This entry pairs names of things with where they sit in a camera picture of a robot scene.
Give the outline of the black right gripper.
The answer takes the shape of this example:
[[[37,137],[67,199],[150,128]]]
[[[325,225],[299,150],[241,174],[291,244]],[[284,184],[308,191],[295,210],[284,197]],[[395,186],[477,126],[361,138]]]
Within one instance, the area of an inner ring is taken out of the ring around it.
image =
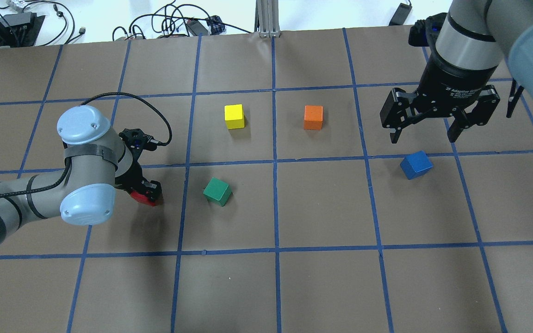
[[[451,143],[470,127],[486,125],[501,101],[494,85],[487,85],[495,70],[495,66],[462,69],[431,51],[416,91],[392,88],[379,112],[382,127],[390,130],[391,143],[396,144],[402,130],[421,122],[422,113],[427,112],[430,116],[452,112],[453,123],[447,131]],[[470,112],[461,109],[475,102]]]

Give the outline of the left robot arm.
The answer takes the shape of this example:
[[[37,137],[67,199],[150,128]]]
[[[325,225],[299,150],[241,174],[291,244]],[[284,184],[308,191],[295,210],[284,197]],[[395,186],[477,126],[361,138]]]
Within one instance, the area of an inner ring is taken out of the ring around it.
[[[34,221],[61,217],[77,226],[112,217],[118,190],[154,206],[161,184],[143,176],[143,150],[165,143],[140,129],[117,133],[97,108],[81,104],[65,111],[56,130],[64,145],[61,171],[0,181],[0,245]]]

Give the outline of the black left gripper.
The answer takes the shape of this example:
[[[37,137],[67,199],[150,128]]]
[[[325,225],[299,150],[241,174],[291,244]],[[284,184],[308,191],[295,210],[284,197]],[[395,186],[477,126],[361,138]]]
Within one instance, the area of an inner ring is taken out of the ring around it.
[[[115,178],[115,187],[119,190],[143,192],[146,190],[157,192],[161,200],[161,184],[149,181],[143,176],[142,167],[138,160],[144,150],[157,149],[157,141],[153,136],[145,134],[141,129],[124,129],[119,137],[125,144],[125,152],[121,156],[120,166],[126,166],[126,171],[119,171]]]

